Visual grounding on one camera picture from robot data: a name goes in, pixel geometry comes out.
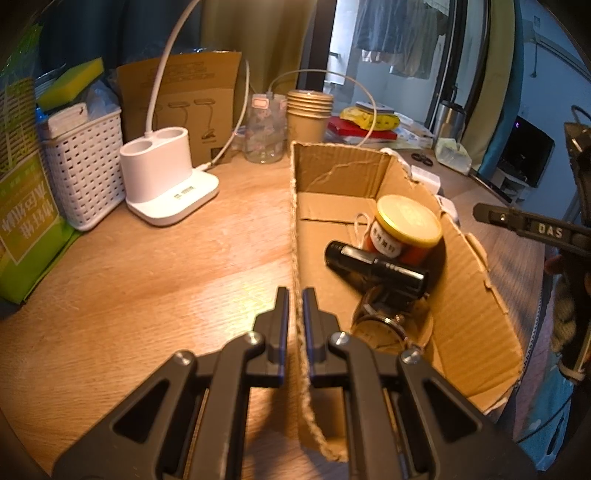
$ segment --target white plastic basket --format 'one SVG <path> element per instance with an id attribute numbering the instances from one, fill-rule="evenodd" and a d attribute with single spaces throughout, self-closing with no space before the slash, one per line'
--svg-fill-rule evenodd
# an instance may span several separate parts
<path id="1" fill-rule="evenodd" d="M 121 109 L 43 142 L 54 196 L 76 230 L 91 230 L 124 200 L 121 145 Z"/>

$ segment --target red book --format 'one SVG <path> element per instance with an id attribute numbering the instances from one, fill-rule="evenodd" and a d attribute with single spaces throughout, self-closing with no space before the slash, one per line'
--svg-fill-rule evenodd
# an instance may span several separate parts
<path id="1" fill-rule="evenodd" d="M 367 134 L 367 130 L 355 125 L 353 122 L 343 120 L 338 116 L 331 116 L 329 120 L 329 129 L 341 137 L 361 137 Z M 396 140 L 398 135 L 391 130 L 385 132 L 372 132 L 370 138 L 380 138 L 382 140 Z"/>

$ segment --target cardboard box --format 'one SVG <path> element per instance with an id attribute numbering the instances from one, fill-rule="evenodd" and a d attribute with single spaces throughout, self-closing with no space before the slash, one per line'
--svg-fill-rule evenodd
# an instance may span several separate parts
<path id="1" fill-rule="evenodd" d="M 314 287 L 322 310 L 349 330 L 359 294 L 324 264 L 331 240 L 355 244 L 357 213 L 370 216 L 385 194 L 410 197 L 440 219 L 443 241 L 425 263 L 433 335 L 425 357 L 482 412 L 502 405 L 518 380 L 523 351 L 508 309 L 487 273 L 486 253 L 464 236 L 437 199 L 411 181 L 395 157 L 345 145 L 292 145 L 292 238 L 301 371 L 300 441 L 329 460 L 346 460 L 340 389 L 310 388 L 301 291 Z"/>
<path id="2" fill-rule="evenodd" d="M 187 128 L 193 167 L 213 159 L 232 132 L 234 88 L 241 55 L 211 51 L 173 55 L 168 59 L 153 129 Z M 159 58 L 150 59 L 117 69 L 126 142 L 144 134 L 159 62 Z"/>

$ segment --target stack of paper cups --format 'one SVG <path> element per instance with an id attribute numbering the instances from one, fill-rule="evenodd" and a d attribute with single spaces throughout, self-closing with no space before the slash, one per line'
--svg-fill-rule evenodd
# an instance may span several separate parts
<path id="1" fill-rule="evenodd" d="M 287 140 L 318 143 L 332 115 L 334 97 L 312 90 L 292 90 L 287 94 Z"/>

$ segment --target scissors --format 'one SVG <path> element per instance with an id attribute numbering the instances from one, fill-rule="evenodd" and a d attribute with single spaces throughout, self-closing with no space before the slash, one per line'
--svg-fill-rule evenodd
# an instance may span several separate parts
<path id="1" fill-rule="evenodd" d="M 426 165 L 427 167 L 432 167 L 433 166 L 433 160 L 431 160 L 425 154 L 422 154 L 422 153 L 413 153 L 411 155 L 411 157 L 413 158 L 413 160 L 419 161 L 423 165 Z"/>

